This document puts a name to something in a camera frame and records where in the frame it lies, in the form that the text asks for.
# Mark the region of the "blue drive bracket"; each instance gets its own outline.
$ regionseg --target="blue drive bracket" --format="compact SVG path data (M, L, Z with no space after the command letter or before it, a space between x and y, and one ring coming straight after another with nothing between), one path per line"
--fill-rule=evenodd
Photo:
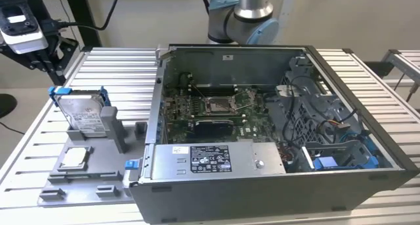
M53 104L56 107L58 107L58 103L57 103L57 100L54 99L54 96L66 96L69 95L70 93L73 92L73 89L72 88L60 88L56 92L54 92L54 87L50 86L48 88L48 95L49 95L49 98L52 99L53 101Z
M49 98L52 99L53 101L53 104L56 107L58 107L58 103L56 101L56 98L54 96L66 96L69 95L70 93L73 92L73 89L72 88L64 88L61 87L56 92L54 92L54 86L50 86L48 88L48 95L49 95ZM104 88L104 86L100 87L100 90L98 90L98 93L104 99L104 103L105 103L105 106L110 106L110 101L109 101L109 97L108 97L108 91L106 89Z

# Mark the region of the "metal case panel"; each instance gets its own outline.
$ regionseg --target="metal case panel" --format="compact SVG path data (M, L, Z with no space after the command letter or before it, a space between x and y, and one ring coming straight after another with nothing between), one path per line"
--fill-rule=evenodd
M145 183L129 191L144 221L160 224L350 210L401 180L396 171L338 172Z

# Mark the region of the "blue tab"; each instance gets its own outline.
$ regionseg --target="blue tab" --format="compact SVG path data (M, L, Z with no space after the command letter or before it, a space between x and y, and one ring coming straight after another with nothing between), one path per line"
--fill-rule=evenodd
M110 106L110 101L109 101L109 97L108 97L108 91L105 90L104 86L100 87L98 92L100 92L100 95L104 98L105 106Z
M333 157L318 157L313 161L313 166L316 170L337 167L337 163Z
M70 94L72 91L73 91L72 88L60 88L56 91L56 95L66 96Z
M368 162L362 165L362 168L373 169L377 167L378 167L378 160L374 156L370 156Z
M48 88L48 95L49 95L49 98L52 99L52 102L53 102L53 105L56 106L56 107L58 107L58 104L57 104L57 101L54 101L54 86L50 86L49 88Z
M138 161L137 160L126 160L125 161L125 170L136 170L138 169Z

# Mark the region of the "aluminum extrusion table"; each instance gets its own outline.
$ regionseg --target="aluminum extrusion table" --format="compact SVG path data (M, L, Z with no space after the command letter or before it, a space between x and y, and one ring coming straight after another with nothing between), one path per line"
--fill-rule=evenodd
M352 53L318 50L372 115L420 166L420 115ZM146 121L156 72L156 50L93 48L80 54L68 71L66 87L109 92L124 125ZM136 205L37 207L48 172L66 141L68 123L50 100L46 102L0 170L1 224L142 224ZM420 224L420 177L401 188L374 194L354 210L204 224L374 225Z

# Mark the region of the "blue connector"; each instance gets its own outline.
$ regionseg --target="blue connector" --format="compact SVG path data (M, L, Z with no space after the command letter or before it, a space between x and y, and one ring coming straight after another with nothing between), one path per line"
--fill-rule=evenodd
M138 160L126 160L125 161L125 170L138 169Z

